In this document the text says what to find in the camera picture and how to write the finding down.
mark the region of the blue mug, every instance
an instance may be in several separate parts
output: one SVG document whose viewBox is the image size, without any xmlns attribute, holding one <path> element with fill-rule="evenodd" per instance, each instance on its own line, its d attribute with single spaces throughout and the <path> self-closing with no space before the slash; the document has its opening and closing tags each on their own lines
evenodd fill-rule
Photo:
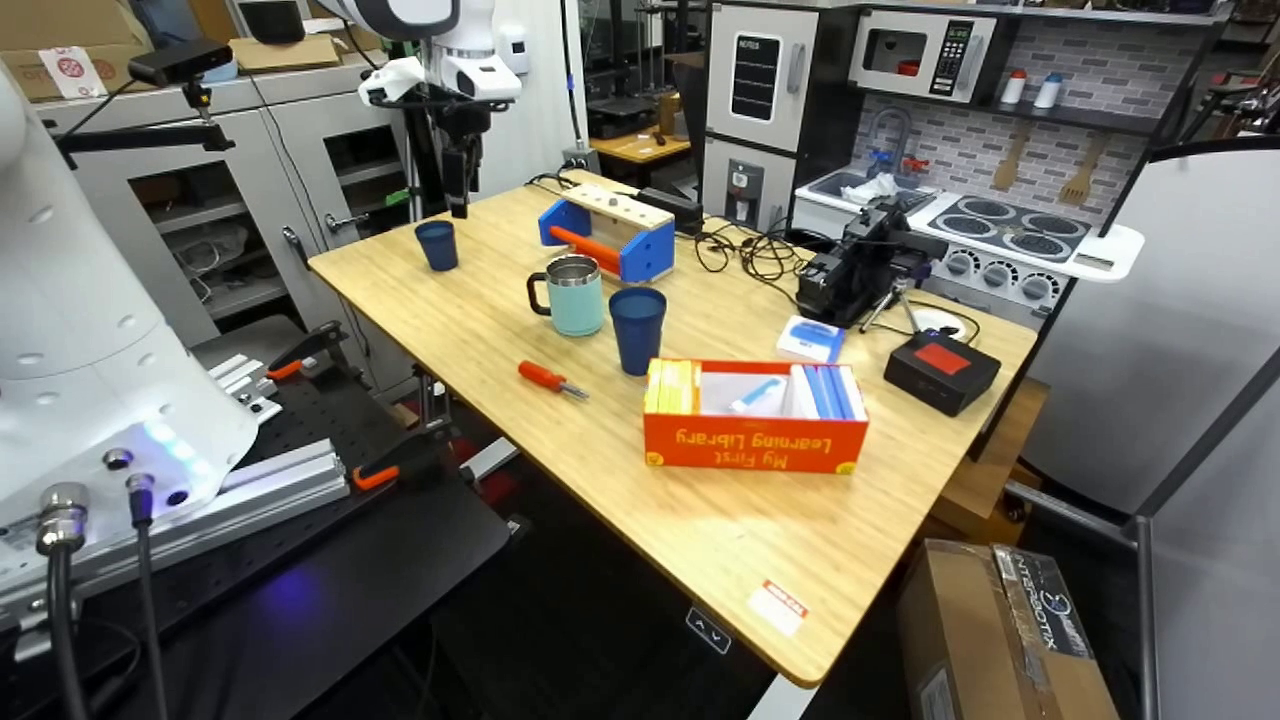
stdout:
<svg viewBox="0 0 1280 720">
<path fill-rule="evenodd" d="M 550 315 L 559 338 L 596 338 L 603 329 L 599 273 L 583 255 L 559 255 L 546 273 L 523 280 L 526 307 Z"/>
</svg>

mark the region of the blue mug handle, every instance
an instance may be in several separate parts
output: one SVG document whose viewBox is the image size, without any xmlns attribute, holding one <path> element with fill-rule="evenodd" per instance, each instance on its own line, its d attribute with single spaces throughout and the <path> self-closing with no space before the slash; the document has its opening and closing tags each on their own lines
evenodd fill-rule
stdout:
<svg viewBox="0 0 1280 720">
<path fill-rule="evenodd" d="M 532 307 L 535 315 L 550 315 L 550 307 L 535 302 L 535 286 L 544 286 L 544 280 L 546 280 L 546 273 L 532 273 L 532 277 L 523 280 L 526 307 Z"/>
</svg>

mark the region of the screwdriver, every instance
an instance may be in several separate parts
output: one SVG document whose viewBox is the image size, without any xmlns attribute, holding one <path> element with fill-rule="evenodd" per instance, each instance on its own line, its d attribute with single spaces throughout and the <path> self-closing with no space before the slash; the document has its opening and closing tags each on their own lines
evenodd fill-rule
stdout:
<svg viewBox="0 0 1280 720">
<path fill-rule="evenodd" d="M 523 381 L 532 381 L 532 383 L 539 383 L 539 388 L 546 388 L 546 394 L 587 399 L 583 388 L 566 383 L 559 374 L 550 374 L 550 368 L 544 368 L 544 366 L 535 366 L 535 359 L 518 359 L 515 368 L 518 368 Z"/>
</svg>

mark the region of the wooden table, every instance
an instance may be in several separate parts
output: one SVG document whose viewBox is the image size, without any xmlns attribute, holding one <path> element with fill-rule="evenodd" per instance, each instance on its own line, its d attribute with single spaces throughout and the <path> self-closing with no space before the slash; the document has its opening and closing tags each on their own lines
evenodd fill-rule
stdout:
<svg viewBox="0 0 1280 720">
<path fill-rule="evenodd" d="M 793 686 L 817 687 L 992 422 L 1033 353 L 1033 331 L 964 307 L 981 319 L 981 348 L 1003 368 L 958 422 L 881 381 L 905 338 L 882 329 L 850 338 L 843 359 L 871 418 L 850 476 L 646 470 L 640 459 L 645 381 L 619 374 L 613 331 L 565 339 L 526 314 L 523 277 L 546 264 L 535 215 L 550 199 L 546 188 L 515 188 L 473 204 L 473 220 L 456 220 L 461 267 L 442 277 L 424 267 L 411 229 L 335 248 L 313 267 L 720 617 L 737 642 Z M 667 298 L 662 356 L 772 356 L 793 315 L 775 287 L 740 267 L 702 273 L 687 239 L 680 239 L 675 273 L 656 287 Z M 572 405 L 532 388 L 515 376 L 515 359 L 559 368 L 590 399 Z M 789 600 L 805 608 L 793 631 L 778 617 Z"/>
<path fill-rule="evenodd" d="M 646 184 L 653 168 L 682 157 L 687 148 L 691 148 L 687 138 L 656 141 L 656 126 L 631 138 L 607 138 L 607 141 L 590 138 L 590 152 L 599 152 L 603 174 L 631 184 Z"/>
</svg>

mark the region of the bottle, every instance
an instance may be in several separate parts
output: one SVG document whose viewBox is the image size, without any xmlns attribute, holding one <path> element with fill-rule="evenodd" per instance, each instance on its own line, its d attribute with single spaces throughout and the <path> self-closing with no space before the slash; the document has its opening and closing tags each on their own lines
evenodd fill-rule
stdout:
<svg viewBox="0 0 1280 720">
<path fill-rule="evenodd" d="M 1027 71 L 1006 71 L 1003 93 L 998 93 L 998 109 L 1017 109 L 1025 99 L 1027 90 Z"/>
<path fill-rule="evenodd" d="M 1035 117 L 1051 114 L 1061 95 L 1064 95 L 1064 71 L 1046 71 L 1045 84 L 1038 84 L 1038 93 L 1035 93 L 1033 114 L 1035 114 Z"/>
</svg>

